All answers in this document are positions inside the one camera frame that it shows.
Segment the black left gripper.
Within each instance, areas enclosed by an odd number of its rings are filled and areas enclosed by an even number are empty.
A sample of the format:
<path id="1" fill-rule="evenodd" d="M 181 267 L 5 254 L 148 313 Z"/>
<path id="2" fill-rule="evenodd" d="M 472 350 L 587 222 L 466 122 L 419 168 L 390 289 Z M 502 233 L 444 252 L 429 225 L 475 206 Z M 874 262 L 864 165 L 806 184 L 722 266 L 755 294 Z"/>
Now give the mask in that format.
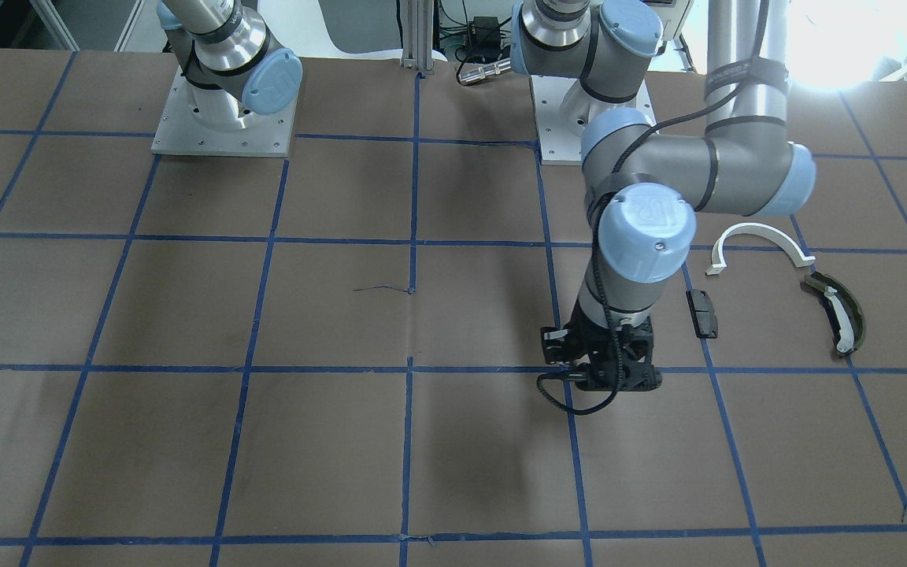
<path id="1" fill-rule="evenodd" d="M 662 374 L 653 365 L 652 320 L 620 326 L 610 332 L 580 311 L 562 328 L 541 328 L 541 352 L 546 364 L 565 364 L 566 370 L 542 378 L 573 383 L 582 391 L 647 392 L 661 387 Z"/>

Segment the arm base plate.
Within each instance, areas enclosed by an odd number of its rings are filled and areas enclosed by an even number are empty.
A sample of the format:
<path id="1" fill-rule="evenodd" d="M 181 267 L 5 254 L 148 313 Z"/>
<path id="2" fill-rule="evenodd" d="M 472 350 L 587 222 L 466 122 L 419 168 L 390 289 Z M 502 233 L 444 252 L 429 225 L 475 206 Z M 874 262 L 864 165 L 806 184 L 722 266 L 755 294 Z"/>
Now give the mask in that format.
<path id="1" fill-rule="evenodd" d="M 177 157 L 287 158 L 296 108 L 298 93 L 276 113 L 255 113 L 223 90 L 194 85 L 177 68 L 151 148 Z"/>
<path id="2" fill-rule="evenodd" d="M 579 79 L 530 76 L 530 83 L 543 165 L 577 166 L 584 129 L 591 118 L 609 109 L 635 108 L 649 124 L 656 122 L 646 82 L 641 83 L 634 99 L 619 105 L 594 99 L 580 86 Z"/>

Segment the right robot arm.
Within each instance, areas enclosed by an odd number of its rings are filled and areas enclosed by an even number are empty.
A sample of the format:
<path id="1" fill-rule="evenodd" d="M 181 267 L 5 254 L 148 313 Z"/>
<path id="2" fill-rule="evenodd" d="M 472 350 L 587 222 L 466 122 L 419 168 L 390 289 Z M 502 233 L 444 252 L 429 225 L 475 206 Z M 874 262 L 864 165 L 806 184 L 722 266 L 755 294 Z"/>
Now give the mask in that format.
<path id="1" fill-rule="evenodd" d="M 302 61 L 257 10 L 241 1 L 159 1 L 156 14 L 199 124 L 238 132 L 295 102 Z"/>

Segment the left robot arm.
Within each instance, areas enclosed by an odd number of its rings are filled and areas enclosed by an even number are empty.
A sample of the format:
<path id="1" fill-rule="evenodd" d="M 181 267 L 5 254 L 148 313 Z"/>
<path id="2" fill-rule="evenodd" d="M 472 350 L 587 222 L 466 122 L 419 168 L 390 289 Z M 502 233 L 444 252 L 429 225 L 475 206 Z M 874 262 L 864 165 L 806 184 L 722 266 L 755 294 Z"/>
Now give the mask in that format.
<path id="1" fill-rule="evenodd" d="M 524 1 L 513 10 L 511 67 L 577 80 L 607 109 L 580 140 L 590 262 L 570 320 L 541 331 L 550 374 L 583 391 L 652 391 L 650 314 L 681 269 L 696 214 L 796 213 L 816 162 L 788 139 L 786 1 L 709 3 L 705 108 L 651 124 L 634 100 L 662 39 L 645 2 Z"/>

